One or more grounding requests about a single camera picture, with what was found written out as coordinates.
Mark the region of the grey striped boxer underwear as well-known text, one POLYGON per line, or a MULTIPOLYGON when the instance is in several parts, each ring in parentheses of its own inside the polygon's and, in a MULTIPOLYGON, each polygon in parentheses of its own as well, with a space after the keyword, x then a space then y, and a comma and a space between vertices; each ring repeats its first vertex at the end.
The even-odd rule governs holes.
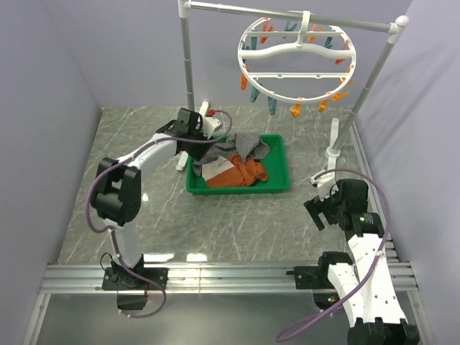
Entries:
POLYGON ((249 157, 254 160, 263 160, 269 153, 270 146, 263 141, 261 136, 230 133, 223 141, 214 143, 201 159, 193 161, 193 172, 195 175, 201 176, 202 167, 214 162, 219 157, 229 158, 238 155, 243 162, 246 162, 249 157))

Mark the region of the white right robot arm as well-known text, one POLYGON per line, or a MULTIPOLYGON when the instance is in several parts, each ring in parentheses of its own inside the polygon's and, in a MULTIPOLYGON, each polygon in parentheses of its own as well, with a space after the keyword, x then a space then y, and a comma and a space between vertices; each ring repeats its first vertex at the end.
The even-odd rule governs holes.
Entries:
POLYGON ((409 323, 397 299, 387 263, 387 235, 378 213, 368 210, 369 186, 341 179, 327 199, 315 197, 304 206, 319 229, 324 215, 344 232, 350 253, 324 252, 317 279, 334 287, 349 320, 348 344, 418 344, 418 327, 409 323))

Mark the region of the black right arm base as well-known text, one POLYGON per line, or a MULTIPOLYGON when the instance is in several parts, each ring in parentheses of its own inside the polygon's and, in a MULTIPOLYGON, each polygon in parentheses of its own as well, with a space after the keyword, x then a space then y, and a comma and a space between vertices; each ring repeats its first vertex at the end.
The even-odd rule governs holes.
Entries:
POLYGON ((328 280, 328 268, 338 263, 353 264, 346 252, 324 252, 318 258, 317 265, 295 266, 285 274, 294 277, 297 290, 333 289, 333 285, 328 280))

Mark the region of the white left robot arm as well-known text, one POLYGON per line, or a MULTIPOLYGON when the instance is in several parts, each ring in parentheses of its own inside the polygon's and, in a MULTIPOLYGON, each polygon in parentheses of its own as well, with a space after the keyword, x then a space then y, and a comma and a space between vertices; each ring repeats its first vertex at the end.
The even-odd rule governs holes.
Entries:
POLYGON ((119 280, 127 288, 136 289, 145 279, 145 271, 137 266, 143 254, 134 225, 142 206, 142 179, 181 152, 202 158, 221 127, 212 116, 181 108, 176 119, 133 152, 100 161, 86 201, 87 222, 95 233, 110 233, 115 262, 123 267, 119 280))

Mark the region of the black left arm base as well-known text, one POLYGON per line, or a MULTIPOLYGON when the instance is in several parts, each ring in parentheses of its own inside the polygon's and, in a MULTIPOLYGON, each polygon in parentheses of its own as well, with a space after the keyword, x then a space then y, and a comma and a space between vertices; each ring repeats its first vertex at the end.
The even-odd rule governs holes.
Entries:
POLYGON ((138 274, 155 282, 159 287, 131 275, 123 267, 117 265, 115 268, 109 267, 106 269, 101 288, 108 291, 165 289, 168 268, 145 268, 140 270, 138 274))

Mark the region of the orange white underwear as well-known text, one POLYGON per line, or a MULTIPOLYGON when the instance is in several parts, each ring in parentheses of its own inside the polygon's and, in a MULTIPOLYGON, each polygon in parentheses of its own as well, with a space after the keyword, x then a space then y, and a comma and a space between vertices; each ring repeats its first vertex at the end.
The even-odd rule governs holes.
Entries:
POLYGON ((202 178, 209 188, 250 187, 258 181, 266 182, 265 166, 251 157, 243 162, 240 156, 219 157, 202 167, 202 178))

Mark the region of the white round clip hanger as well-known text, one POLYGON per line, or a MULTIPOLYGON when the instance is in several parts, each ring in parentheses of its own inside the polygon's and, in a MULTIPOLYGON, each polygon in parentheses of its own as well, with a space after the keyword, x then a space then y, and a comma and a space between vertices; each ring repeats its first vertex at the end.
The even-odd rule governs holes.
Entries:
POLYGON ((348 34, 339 26, 311 22, 303 12, 298 22, 284 27, 271 20, 273 32, 263 32, 265 18, 251 23, 243 32, 237 61, 247 88, 260 90, 259 96, 287 104, 316 104, 336 93, 349 92, 357 67, 357 51, 348 34), (257 49, 247 50, 250 37, 258 37, 257 49), (260 37, 268 36, 264 44, 260 37))

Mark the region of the green plastic tray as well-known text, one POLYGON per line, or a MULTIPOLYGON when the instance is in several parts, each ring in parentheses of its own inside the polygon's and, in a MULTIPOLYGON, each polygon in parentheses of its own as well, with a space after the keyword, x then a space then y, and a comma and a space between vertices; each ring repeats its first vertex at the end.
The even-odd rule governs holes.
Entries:
POLYGON ((193 170, 193 158, 188 159, 186 189, 195 196, 273 194, 290 189, 290 176, 283 138, 265 134, 262 141, 270 152, 263 160, 248 157, 243 161, 234 154, 203 166, 203 174, 193 170))

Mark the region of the orange clothes peg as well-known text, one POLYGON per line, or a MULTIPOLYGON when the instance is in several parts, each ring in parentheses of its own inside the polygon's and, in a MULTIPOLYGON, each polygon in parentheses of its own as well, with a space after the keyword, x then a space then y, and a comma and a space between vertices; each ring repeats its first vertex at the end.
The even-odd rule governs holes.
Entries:
POLYGON ((245 90, 247 88, 247 78, 245 74, 242 73, 240 80, 240 89, 245 90))
MULTIPOLYGON (((269 18, 264 19, 264 26, 263 26, 262 31, 263 32, 273 32, 274 31, 274 27, 272 25, 270 25, 270 19, 269 18)), ((264 44, 267 41, 267 39, 268 39, 268 36, 260 37, 259 42, 261 44, 264 44)))
POLYGON ((344 97, 347 97, 348 95, 349 95, 349 92, 348 92, 348 91, 346 91, 346 92, 344 92, 344 93, 336 93, 336 94, 331 98, 331 100, 332 100, 333 102, 335 102, 335 101, 338 101, 338 100, 340 100, 340 99, 342 99, 342 98, 344 98, 344 97))
POLYGON ((321 113, 324 112, 326 110, 327 106, 328 106, 328 99, 323 100, 321 102, 319 108, 318 108, 318 111, 321 112, 321 113))
POLYGON ((290 109, 290 113, 292 117, 297 119, 300 116, 301 109, 302 109, 302 106, 300 103, 297 103, 296 105, 294 105, 294 107, 290 109))

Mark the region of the white grey drying rack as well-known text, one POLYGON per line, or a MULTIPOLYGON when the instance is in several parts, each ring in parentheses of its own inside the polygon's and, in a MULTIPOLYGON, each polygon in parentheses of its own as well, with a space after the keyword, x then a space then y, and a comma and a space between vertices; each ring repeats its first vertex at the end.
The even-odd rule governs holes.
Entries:
POLYGON ((303 12, 311 13, 311 22, 321 25, 334 25, 339 26, 345 31, 345 28, 363 29, 373 32, 384 32, 388 35, 385 47, 380 54, 375 66, 370 73, 367 82, 365 83, 358 99, 352 107, 351 114, 346 120, 345 124, 340 124, 338 119, 333 119, 331 122, 330 144, 326 148, 326 167, 323 169, 326 173, 336 172, 336 162, 341 154, 340 147, 344 141, 346 131, 350 129, 357 114, 359 113, 364 101, 366 100, 377 76, 380 74, 385 62, 387 61, 394 46, 398 43, 403 32, 409 24, 407 16, 399 16, 394 22, 389 24, 379 22, 366 22, 362 20, 342 19, 336 17, 325 17, 314 14, 310 11, 268 11, 262 9, 253 9, 241 6, 230 6, 225 4, 212 4, 199 1, 179 1, 178 2, 178 15, 180 17, 182 46, 183 46, 183 59, 185 65, 185 84, 187 91, 187 102, 189 107, 195 106, 195 95, 193 88, 193 72, 190 51, 190 32, 189 32, 189 15, 194 9, 203 11, 221 12, 227 14, 240 14, 255 17, 255 21, 262 17, 268 17, 271 20, 277 20, 281 27, 284 27, 287 22, 298 22, 303 17, 303 12))

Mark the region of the aluminium mounting rail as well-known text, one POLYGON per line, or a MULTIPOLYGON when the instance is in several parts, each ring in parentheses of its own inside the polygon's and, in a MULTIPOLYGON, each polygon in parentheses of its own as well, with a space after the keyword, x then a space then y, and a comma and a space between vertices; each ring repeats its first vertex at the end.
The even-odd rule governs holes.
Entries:
MULTIPOLYGON (((295 278, 287 272, 309 262, 162 262, 149 267, 168 268, 168 294, 297 293, 295 278)), ((49 265, 42 294, 103 293, 104 271, 96 264, 49 265)))

